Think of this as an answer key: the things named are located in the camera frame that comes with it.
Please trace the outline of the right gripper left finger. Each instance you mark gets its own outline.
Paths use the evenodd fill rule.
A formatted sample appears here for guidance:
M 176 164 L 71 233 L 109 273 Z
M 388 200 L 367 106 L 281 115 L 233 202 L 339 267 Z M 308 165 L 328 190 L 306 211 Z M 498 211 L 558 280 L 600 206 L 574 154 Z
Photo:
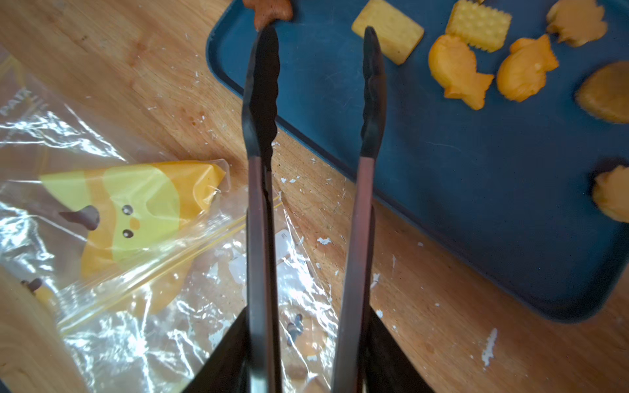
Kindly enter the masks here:
M 247 392 L 249 348 L 250 334 L 245 307 L 183 392 Z

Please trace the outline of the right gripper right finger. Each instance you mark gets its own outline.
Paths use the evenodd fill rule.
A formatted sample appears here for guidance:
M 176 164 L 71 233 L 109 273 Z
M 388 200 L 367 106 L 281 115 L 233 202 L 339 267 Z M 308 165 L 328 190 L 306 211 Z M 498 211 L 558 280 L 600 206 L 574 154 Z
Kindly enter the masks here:
M 373 309 L 365 354 L 367 392 L 434 393 Z

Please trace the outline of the black metal tongs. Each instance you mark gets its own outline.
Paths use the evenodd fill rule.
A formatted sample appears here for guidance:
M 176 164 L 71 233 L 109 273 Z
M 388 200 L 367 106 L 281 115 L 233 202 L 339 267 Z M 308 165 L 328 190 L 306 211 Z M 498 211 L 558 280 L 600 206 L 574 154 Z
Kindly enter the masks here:
M 363 389 L 366 335 L 370 317 L 370 279 L 375 213 L 373 182 L 383 141 L 387 111 L 387 83 L 383 52 L 372 26 L 363 42 L 365 78 L 362 147 L 352 213 L 332 388 L 333 392 Z M 242 132 L 247 150 L 247 323 L 250 335 L 250 392 L 280 392 L 278 293 L 272 206 L 272 142 L 277 135 L 278 35 L 265 27 L 252 47 L 242 96 Z

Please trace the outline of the dark blue tray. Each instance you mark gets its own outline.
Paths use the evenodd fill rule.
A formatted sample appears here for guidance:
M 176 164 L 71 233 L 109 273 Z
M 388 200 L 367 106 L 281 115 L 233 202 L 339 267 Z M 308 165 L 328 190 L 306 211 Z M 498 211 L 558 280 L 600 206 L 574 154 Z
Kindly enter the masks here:
M 628 227 L 591 200 L 599 173 L 628 162 L 628 127 L 574 101 L 594 71 L 628 58 L 628 4 L 606 1 L 607 34 L 555 44 L 559 67 L 522 103 L 486 92 L 483 109 L 447 99 L 429 50 L 451 1 L 396 1 L 424 28 L 401 65 L 386 62 L 388 114 L 374 192 L 397 214 L 547 319 L 596 314 L 628 269 Z M 362 144 L 362 1 L 296 1 L 277 22 L 278 124 L 348 178 Z

